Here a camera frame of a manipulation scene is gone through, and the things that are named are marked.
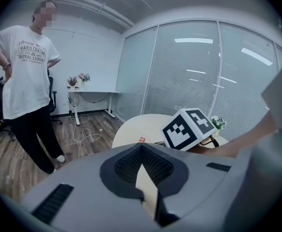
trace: white table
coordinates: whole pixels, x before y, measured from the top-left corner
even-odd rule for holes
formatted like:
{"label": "white table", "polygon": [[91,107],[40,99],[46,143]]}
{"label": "white table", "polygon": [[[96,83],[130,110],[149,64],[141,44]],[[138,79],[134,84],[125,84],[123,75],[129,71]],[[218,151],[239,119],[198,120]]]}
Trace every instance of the white table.
{"label": "white table", "polygon": [[[116,90],[94,90],[94,89],[82,89],[82,88],[76,88],[76,89],[68,89],[69,94],[73,94],[74,95],[74,102],[75,104],[77,104],[77,94],[78,93],[109,93],[109,104],[108,104],[108,109],[105,109],[105,111],[110,114],[113,118],[115,117],[112,113],[111,113],[111,108],[112,108],[112,96],[117,93],[119,94],[119,91]],[[76,124],[79,125],[79,120],[78,120],[78,116],[77,116],[77,106],[74,107],[74,113],[75,113],[75,120],[76,120]]]}
{"label": "white table", "polygon": [[[161,129],[167,125],[172,116],[161,114],[146,114],[133,117],[126,121],[117,131],[112,148],[137,143],[140,137],[145,138],[145,143],[164,141]],[[228,141],[221,136],[214,137],[219,145]],[[214,144],[205,145],[214,148]]]}

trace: frosted glass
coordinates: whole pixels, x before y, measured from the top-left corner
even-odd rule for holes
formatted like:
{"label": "frosted glass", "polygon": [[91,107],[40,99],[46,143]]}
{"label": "frosted glass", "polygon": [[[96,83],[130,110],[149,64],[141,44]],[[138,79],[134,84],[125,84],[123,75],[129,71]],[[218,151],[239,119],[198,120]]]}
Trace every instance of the frosted glass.
{"label": "frosted glass", "polygon": [[277,73],[271,41],[228,24],[220,24],[223,71],[212,115],[227,121],[220,135],[232,140],[252,129],[268,112],[261,92]]}
{"label": "frosted glass", "polygon": [[141,114],[156,30],[149,29],[125,40],[116,86],[121,94],[116,95],[114,109],[125,120]]}
{"label": "frosted glass", "polygon": [[280,68],[282,68],[282,49],[280,47],[276,47],[277,49],[277,57],[278,57],[278,62],[280,65]]}
{"label": "frosted glass", "polygon": [[207,114],[216,90],[219,50],[216,23],[159,27],[144,114],[174,115],[190,107]]}

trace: ceiling light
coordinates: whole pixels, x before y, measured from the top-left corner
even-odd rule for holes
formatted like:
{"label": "ceiling light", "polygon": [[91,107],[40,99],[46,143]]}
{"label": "ceiling light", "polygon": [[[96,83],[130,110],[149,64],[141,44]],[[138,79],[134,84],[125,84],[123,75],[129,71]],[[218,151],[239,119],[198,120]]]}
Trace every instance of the ceiling light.
{"label": "ceiling light", "polygon": [[225,77],[221,77],[221,78],[224,79],[224,80],[227,80],[227,81],[229,81],[229,82],[232,82],[232,83],[237,83],[236,81],[230,80],[230,79],[225,78]]}
{"label": "ceiling light", "polygon": [[[217,86],[216,84],[213,84],[214,86]],[[222,86],[219,86],[219,87],[222,87]],[[224,87],[222,87],[222,88],[224,88]]]}
{"label": "ceiling light", "polygon": [[206,72],[199,72],[199,71],[194,71],[194,70],[186,70],[188,72],[197,72],[197,73],[201,73],[201,74],[206,74]]}
{"label": "ceiling light", "polygon": [[261,55],[255,53],[255,52],[253,52],[253,51],[251,51],[251,50],[248,50],[248,49],[246,49],[246,48],[243,48],[241,52],[246,53],[246,54],[248,54],[248,55],[250,55],[250,56],[252,56],[252,57],[258,59],[259,61],[265,63],[265,64],[268,65],[268,66],[270,66],[270,65],[273,64],[271,61],[267,60],[267,59],[264,58],[263,56],[261,56]]}
{"label": "ceiling light", "polygon": [[181,38],[181,39],[174,39],[176,43],[186,43],[186,42],[193,42],[193,43],[208,43],[213,44],[213,40],[211,39],[202,39],[202,38]]}

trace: white cube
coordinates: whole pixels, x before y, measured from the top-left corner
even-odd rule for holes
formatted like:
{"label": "white cube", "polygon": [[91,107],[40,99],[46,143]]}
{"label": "white cube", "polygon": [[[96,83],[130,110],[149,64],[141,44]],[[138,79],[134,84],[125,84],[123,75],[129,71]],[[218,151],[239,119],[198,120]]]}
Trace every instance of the white cube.
{"label": "white cube", "polygon": [[216,130],[199,108],[185,108],[174,114],[162,133],[167,147],[186,151]]}

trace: white sneaker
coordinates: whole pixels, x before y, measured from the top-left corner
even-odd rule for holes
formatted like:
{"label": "white sneaker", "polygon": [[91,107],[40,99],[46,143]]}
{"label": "white sneaker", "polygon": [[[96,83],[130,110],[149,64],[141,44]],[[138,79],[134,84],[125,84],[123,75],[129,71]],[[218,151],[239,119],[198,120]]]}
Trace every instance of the white sneaker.
{"label": "white sneaker", "polygon": [[65,163],[65,157],[63,155],[58,156],[56,160],[59,161],[60,163]]}

